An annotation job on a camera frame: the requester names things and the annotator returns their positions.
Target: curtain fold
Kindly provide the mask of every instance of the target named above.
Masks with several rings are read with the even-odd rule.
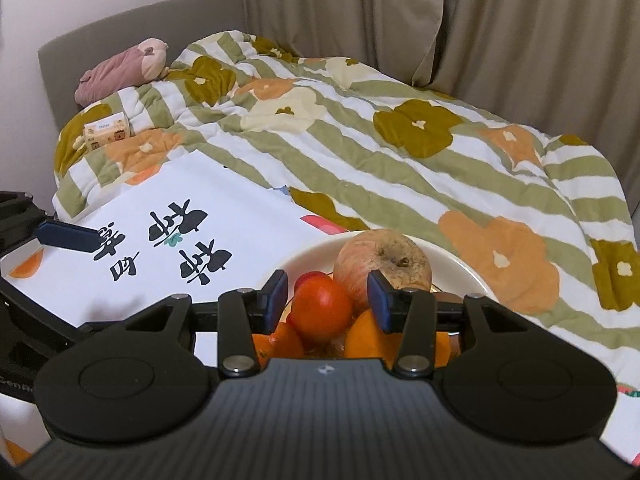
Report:
[[[443,0],[244,0],[248,32],[304,57],[345,56],[426,86]]]
[[[576,134],[640,202],[640,0],[458,0],[431,88]]]

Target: headboard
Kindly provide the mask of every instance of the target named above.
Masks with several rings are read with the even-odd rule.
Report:
[[[244,30],[242,0],[169,0],[128,10],[49,41],[38,51],[40,71],[58,130],[78,113],[74,93],[85,71],[130,46],[158,38],[168,62],[193,41],[222,30]]]

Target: stuffed animal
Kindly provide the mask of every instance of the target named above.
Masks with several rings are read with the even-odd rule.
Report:
[[[87,107],[122,88],[164,77],[167,47],[164,41],[150,38],[87,70],[80,78],[76,103]]]

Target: bowl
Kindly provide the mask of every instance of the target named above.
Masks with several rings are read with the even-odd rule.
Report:
[[[277,265],[276,269],[283,269],[289,277],[289,301],[293,297],[293,285],[302,274],[310,270],[332,272],[335,259],[338,257],[343,245],[350,238],[361,232],[351,231],[332,235],[327,240],[294,254]],[[495,295],[489,286],[465,262],[437,245],[419,238],[411,236],[409,238],[424,251],[431,263],[433,272],[432,292],[443,290],[457,294],[460,297],[475,292],[495,301]],[[265,283],[270,275],[271,273],[265,276],[262,283]],[[284,310],[281,320],[284,321],[288,315],[289,305]]]

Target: chinese character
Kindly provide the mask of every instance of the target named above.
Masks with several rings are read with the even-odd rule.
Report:
[[[116,255],[116,245],[121,244],[124,241],[125,235],[119,233],[118,231],[112,232],[111,228],[113,227],[113,222],[111,222],[107,227],[101,227],[98,231],[100,237],[102,238],[102,244],[100,245],[100,249],[98,254],[94,256],[94,261],[100,260],[107,254],[111,256]]]
[[[160,240],[157,244],[154,244],[154,247],[158,247],[162,242],[164,242],[168,237],[178,231],[181,234],[187,234],[191,231],[197,231],[198,226],[202,223],[202,221],[207,217],[207,213],[200,209],[194,209],[193,211],[189,211],[187,213],[187,207],[189,206],[190,200],[187,200],[182,207],[178,206],[177,203],[173,202],[169,204],[169,209],[174,212],[171,216],[167,215],[164,217],[164,222],[162,222],[158,215],[155,212],[149,213],[151,218],[156,222],[155,225],[149,227],[149,241],[153,242],[154,240],[158,240],[158,238],[164,235],[164,238]],[[182,221],[179,225],[175,225],[174,219],[176,217],[180,217]]]
[[[115,265],[111,266],[111,273],[113,274],[113,281],[117,282],[120,276],[122,276],[127,270],[129,271],[129,276],[135,276],[136,264],[134,260],[138,257],[140,251],[136,253],[136,255],[131,258],[130,256],[126,256],[125,258],[118,260]]]
[[[211,280],[209,276],[204,273],[205,267],[211,273],[225,269],[225,264],[229,261],[229,258],[231,258],[231,253],[221,249],[212,253],[214,242],[215,240],[212,240],[209,247],[202,242],[196,243],[196,248],[200,250],[200,254],[192,254],[191,258],[189,258],[183,250],[180,250],[180,254],[186,260],[180,264],[180,274],[183,278],[188,278],[192,274],[195,274],[187,283],[191,283],[196,278],[199,278],[201,285],[207,285]],[[204,264],[203,257],[209,259],[206,265]]]

